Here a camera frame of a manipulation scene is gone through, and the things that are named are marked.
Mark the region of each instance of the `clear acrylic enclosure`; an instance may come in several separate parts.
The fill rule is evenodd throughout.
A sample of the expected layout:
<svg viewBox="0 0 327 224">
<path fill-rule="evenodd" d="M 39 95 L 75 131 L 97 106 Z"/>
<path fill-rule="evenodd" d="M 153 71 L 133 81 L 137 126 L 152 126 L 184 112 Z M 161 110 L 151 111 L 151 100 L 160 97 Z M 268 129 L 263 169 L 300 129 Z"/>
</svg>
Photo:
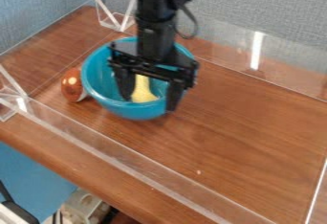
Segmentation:
<svg viewBox="0 0 327 224">
<path fill-rule="evenodd" d="M 127 8 L 129 14 L 133 0 Z M 288 129 L 287 121 L 288 131 L 279 128 L 282 135 L 275 138 L 268 130 L 283 124 L 275 124 L 274 113 L 282 116 L 287 111 L 244 106 L 250 110 L 236 114 L 232 109 L 260 95 L 268 102 L 271 97 L 255 90 L 263 80 L 274 84 L 268 85 L 272 95 L 282 97 L 287 89 L 306 95 L 299 100 L 326 101 L 327 77 L 320 71 L 327 68 L 327 53 L 215 19 L 200 27 L 211 28 L 206 39 L 178 40 L 202 64 L 199 85 L 186 96 L 180 110 L 149 122 L 125 121 L 91 98 L 69 104 L 60 93 L 67 70 L 80 68 L 105 43 L 135 35 L 133 18 L 111 14 L 100 0 L 89 0 L 1 55 L 1 121 L 15 116 L 28 118 L 216 223 L 323 223 L 327 144 L 312 140 L 307 150 L 304 142 L 295 145 L 283 139 L 284 134 L 299 142 L 315 135 L 323 140 L 323 125 L 316 122 L 322 134 L 296 134 L 302 127 Z M 243 85 L 251 89 L 250 84 L 239 81 L 239 90 L 228 93 L 228 85 L 235 82 L 228 75 L 242 76 L 244 82 L 256 78 L 244 101 L 234 95 L 243 94 Z M 223 78 L 226 83 L 216 83 Z M 204 86 L 212 86 L 212 90 L 204 91 Z M 224 91 L 231 106 L 222 107 L 215 96 Z M 322 101 L 314 101 L 319 102 L 314 112 L 326 106 Z M 292 109 L 288 101 L 282 98 L 280 102 Z M 258 119 L 250 127 L 247 116 L 255 114 Z M 270 120 L 258 132 L 255 127 Z"/>
</svg>

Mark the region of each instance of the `blue bin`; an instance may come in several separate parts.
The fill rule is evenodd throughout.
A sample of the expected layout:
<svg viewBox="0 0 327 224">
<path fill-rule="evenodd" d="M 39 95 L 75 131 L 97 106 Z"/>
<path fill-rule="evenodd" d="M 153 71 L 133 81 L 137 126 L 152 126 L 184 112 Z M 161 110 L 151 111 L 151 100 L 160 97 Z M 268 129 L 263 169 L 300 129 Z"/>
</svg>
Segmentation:
<svg viewBox="0 0 327 224">
<path fill-rule="evenodd" d="M 128 37 L 115 42 L 136 42 L 136 37 Z M 99 104 L 117 116 L 129 120 L 151 120 L 165 113 L 165 81 L 151 78 L 151 91 L 159 97 L 156 101 L 133 103 L 125 101 L 116 86 L 115 76 L 108 67 L 107 60 L 111 51 L 107 48 L 109 43 L 97 49 L 85 59 L 81 67 L 81 82 L 87 93 L 95 98 Z M 176 44 L 179 52 L 194 58 L 191 52 L 180 44 Z"/>
</svg>

